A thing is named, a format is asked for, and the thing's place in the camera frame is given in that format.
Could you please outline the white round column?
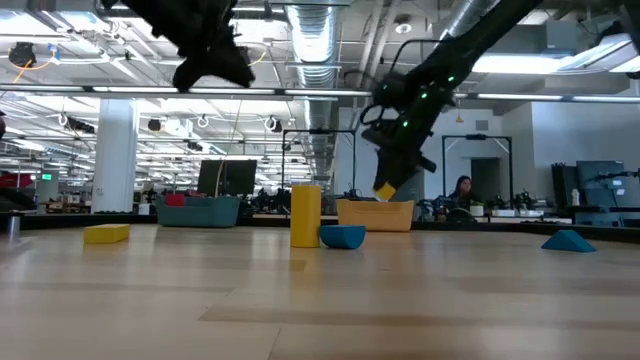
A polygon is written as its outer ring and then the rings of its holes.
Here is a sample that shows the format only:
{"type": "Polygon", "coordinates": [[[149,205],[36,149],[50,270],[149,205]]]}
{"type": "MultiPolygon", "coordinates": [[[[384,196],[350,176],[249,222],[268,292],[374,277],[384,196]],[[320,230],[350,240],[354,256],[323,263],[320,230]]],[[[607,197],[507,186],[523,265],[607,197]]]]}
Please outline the white round column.
{"type": "Polygon", "coordinates": [[[91,211],[133,209],[139,112],[134,100],[101,99],[91,211]]]}

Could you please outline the black monitor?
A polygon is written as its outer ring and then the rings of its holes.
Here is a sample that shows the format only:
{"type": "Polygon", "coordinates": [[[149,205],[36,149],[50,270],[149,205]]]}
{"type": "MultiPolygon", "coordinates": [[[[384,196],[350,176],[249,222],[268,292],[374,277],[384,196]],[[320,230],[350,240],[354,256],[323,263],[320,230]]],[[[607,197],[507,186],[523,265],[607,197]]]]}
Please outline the black monitor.
{"type": "Polygon", "coordinates": [[[256,170],[256,160],[203,160],[197,191],[210,196],[252,194],[256,170]]]}

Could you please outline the background black robot arms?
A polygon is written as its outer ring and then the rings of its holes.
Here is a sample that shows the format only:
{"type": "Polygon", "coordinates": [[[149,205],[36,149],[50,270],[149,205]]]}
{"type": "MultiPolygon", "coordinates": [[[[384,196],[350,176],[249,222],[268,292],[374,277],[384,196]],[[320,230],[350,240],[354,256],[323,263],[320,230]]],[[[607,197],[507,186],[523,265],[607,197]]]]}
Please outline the background black robot arms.
{"type": "Polygon", "coordinates": [[[527,190],[523,190],[521,193],[516,193],[510,199],[503,199],[501,196],[496,196],[490,202],[490,208],[492,210],[533,210],[536,200],[531,197],[527,190]]]}

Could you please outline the yellow plastic bin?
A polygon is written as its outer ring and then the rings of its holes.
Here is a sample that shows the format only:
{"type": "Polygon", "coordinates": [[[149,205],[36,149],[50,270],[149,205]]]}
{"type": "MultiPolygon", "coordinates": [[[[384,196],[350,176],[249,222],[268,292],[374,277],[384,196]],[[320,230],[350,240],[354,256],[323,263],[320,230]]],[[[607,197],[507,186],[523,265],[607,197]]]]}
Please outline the yellow plastic bin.
{"type": "Polygon", "coordinates": [[[362,225],[370,232],[408,232],[415,202],[373,202],[339,199],[336,203],[340,225],[362,225]]]}

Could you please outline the teal plastic bin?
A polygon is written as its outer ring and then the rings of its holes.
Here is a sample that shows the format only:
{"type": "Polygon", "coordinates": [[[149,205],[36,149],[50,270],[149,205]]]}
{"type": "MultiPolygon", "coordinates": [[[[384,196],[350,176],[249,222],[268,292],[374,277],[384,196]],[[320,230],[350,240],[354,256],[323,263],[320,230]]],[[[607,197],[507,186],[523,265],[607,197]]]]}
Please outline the teal plastic bin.
{"type": "Polygon", "coordinates": [[[158,223],[164,227],[230,228],[237,223],[241,200],[232,196],[184,197],[170,205],[168,196],[156,197],[158,223]]]}

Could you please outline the dark equipment cabinet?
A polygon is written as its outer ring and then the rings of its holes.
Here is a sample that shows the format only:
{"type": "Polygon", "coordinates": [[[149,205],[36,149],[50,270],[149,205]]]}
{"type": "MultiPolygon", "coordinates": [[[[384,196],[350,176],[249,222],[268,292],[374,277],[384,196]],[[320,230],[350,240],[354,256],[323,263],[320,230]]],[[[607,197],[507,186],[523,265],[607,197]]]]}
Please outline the dark equipment cabinet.
{"type": "Polygon", "coordinates": [[[577,161],[551,165],[555,204],[563,209],[573,205],[573,191],[580,206],[640,207],[640,179],[618,160],[577,161]]]}

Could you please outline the person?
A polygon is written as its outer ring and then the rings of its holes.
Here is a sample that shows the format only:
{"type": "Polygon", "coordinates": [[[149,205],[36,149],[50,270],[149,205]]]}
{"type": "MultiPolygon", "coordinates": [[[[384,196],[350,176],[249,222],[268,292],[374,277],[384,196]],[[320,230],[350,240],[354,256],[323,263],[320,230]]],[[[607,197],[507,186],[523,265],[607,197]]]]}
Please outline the person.
{"type": "Polygon", "coordinates": [[[448,196],[456,208],[469,210],[472,205],[481,205],[482,200],[472,191],[472,180],[462,175],[456,182],[455,190],[448,196]]]}

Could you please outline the flat yellow block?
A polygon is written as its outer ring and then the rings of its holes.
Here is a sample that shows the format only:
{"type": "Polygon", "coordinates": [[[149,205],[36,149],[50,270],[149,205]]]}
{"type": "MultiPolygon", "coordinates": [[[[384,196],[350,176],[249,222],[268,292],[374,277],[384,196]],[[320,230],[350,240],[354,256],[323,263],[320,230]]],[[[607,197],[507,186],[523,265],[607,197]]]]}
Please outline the flat yellow block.
{"type": "Polygon", "coordinates": [[[85,244],[115,244],[129,238],[129,224],[103,224],[84,229],[85,244]]]}

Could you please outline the silver ventilation duct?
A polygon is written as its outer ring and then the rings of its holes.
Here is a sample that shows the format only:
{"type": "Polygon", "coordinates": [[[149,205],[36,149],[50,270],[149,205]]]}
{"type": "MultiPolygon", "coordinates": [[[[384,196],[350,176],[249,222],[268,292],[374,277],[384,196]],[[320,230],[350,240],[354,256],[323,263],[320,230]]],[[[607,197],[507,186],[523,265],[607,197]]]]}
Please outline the silver ventilation duct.
{"type": "MultiPolygon", "coordinates": [[[[289,5],[285,7],[291,23],[291,39],[300,87],[329,89],[337,84],[337,70],[329,67],[336,60],[336,40],[340,10],[322,5],[289,5]]],[[[324,100],[305,100],[304,119],[309,130],[334,127],[332,105],[324,100]]],[[[331,155],[327,135],[311,135],[312,169],[316,176],[329,175],[331,155]]]]}

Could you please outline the blue triangle block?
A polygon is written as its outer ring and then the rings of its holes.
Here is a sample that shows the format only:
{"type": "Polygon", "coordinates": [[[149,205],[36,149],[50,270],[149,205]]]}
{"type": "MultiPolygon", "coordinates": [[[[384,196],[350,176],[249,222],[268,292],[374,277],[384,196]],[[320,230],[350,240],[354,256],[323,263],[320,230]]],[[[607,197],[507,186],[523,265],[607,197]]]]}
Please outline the blue triangle block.
{"type": "Polygon", "coordinates": [[[560,230],[554,233],[542,246],[545,250],[558,250],[577,253],[595,252],[596,248],[573,230],[560,230]]]}

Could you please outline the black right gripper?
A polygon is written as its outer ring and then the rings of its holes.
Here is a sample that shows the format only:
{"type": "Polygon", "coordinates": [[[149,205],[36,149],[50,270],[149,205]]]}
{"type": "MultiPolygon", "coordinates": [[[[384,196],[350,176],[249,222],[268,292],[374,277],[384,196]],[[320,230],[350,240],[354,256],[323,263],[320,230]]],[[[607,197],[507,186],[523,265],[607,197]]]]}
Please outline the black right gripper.
{"type": "Polygon", "coordinates": [[[422,168],[434,173],[437,165],[422,153],[422,145],[433,135],[437,120],[436,101],[414,101],[396,118],[384,118],[386,108],[368,105],[359,115],[365,127],[362,138],[378,147],[374,190],[389,185],[399,190],[422,168]]]}

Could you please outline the black metal stand frame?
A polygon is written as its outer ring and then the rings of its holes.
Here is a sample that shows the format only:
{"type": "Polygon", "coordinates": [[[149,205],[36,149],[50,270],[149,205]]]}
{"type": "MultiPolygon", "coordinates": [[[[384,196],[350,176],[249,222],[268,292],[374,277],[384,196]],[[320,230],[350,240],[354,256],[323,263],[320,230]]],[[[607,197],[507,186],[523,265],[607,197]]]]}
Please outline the black metal stand frame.
{"type": "Polygon", "coordinates": [[[331,135],[331,134],[349,134],[352,137],[352,141],[351,141],[351,146],[352,146],[352,178],[351,178],[351,186],[354,189],[353,192],[356,193],[355,190],[355,185],[356,185],[356,167],[357,167],[357,159],[356,159],[356,152],[357,152],[357,131],[354,129],[322,129],[322,128],[316,128],[316,129],[303,129],[303,130],[299,130],[299,129],[284,129],[282,132],[282,139],[281,139],[281,154],[280,154],[280,158],[281,158],[281,169],[280,169],[280,175],[281,175],[281,179],[280,179],[280,185],[282,188],[284,188],[284,184],[285,184],[285,156],[286,156],[286,152],[287,150],[287,146],[288,146],[288,142],[286,140],[287,135],[289,133],[295,133],[295,134],[306,134],[306,135],[331,135]]]}
{"type": "Polygon", "coordinates": [[[442,195],[448,195],[447,193],[447,171],[446,171],[446,163],[447,163],[447,140],[454,139],[457,143],[458,139],[464,139],[466,141],[487,141],[489,139],[493,140],[497,145],[499,145],[508,155],[508,179],[509,179],[509,205],[511,209],[515,209],[514,206],[514,174],[513,174],[513,140],[510,136],[492,136],[481,133],[475,134],[466,134],[466,135],[442,135],[441,136],[441,176],[442,176],[442,195]],[[505,147],[500,141],[504,140],[507,142],[507,147],[505,147]]]}

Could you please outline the blue half-cylinder block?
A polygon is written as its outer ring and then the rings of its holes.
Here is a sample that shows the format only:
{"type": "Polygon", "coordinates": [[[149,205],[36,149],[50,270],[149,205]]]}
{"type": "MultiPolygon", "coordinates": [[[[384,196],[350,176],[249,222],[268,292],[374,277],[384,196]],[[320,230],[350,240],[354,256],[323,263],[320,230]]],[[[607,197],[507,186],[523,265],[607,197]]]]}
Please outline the blue half-cylinder block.
{"type": "Polygon", "coordinates": [[[322,243],[335,249],[358,249],[364,242],[366,227],[362,225],[323,225],[319,228],[322,243]]]}

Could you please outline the black table frame rail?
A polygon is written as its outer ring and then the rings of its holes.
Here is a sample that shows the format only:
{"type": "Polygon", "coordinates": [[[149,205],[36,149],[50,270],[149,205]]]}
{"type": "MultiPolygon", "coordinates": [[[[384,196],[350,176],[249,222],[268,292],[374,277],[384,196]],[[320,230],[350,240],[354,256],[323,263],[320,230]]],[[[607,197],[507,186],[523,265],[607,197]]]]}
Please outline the black table frame rail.
{"type": "MultiPolygon", "coordinates": [[[[156,224],[155,215],[134,214],[57,214],[22,215],[22,230],[44,230],[56,228],[74,228],[114,224],[156,224]]],[[[524,223],[450,223],[450,222],[413,222],[414,231],[462,231],[462,232],[510,232],[535,235],[553,235],[557,231],[572,230],[588,240],[616,242],[640,245],[640,228],[594,227],[560,223],[530,222],[524,223]]]]}

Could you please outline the long ceiling light bar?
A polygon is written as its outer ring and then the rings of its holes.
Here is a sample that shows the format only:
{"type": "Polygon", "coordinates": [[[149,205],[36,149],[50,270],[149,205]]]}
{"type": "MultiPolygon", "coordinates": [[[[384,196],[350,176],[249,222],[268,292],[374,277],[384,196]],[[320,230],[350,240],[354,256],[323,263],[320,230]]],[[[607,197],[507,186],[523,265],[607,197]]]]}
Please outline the long ceiling light bar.
{"type": "MultiPolygon", "coordinates": [[[[88,97],[130,98],[368,98],[370,91],[345,89],[298,89],[298,88],[224,88],[196,87],[181,93],[173,87],[150,86],[100,86],[100,85],[37,85],[0,83],[0,92],[40,93],[54,95],[81,95],[88,97]]],[[[479,101],[527,101],[598,104],[640,105],[640,96],[609,95],[548,95],[506,93],[455,93],[455,99],[479,101]]]]}

